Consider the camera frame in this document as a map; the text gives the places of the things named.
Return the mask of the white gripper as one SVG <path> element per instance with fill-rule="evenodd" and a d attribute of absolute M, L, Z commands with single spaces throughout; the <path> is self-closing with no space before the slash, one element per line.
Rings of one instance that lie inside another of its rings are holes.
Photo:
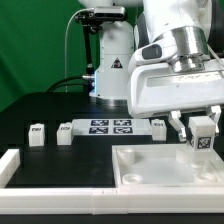
<path fill-rule="evenodd" d="M 130 77 L 127 101 L 128 112 L 134 118 L 170 112 L 168 121 L 181 142 L 186 141 L 186 130 L 180 111 L 209 106 L 206 113 L 214 121 L 218 136 L 219 105 L 224 104 L 224 68 L 217 61 L 206 62 L 203 71 L 185 73 L 173 73 L 167 63 L 140 66 Z"/>

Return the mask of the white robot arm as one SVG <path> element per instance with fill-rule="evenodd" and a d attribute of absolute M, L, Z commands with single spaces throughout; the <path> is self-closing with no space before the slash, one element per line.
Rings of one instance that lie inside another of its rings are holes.
<path fill-rule="evenodd" d="M 183 112 L 214 121 L 224 104 L 224 59 L 208 45 L 222 13 L 216 0 L 79 0 L 100 33 L 90 97 L 127 103 L 134 118 L 166 114 L 184 141 Z"/>

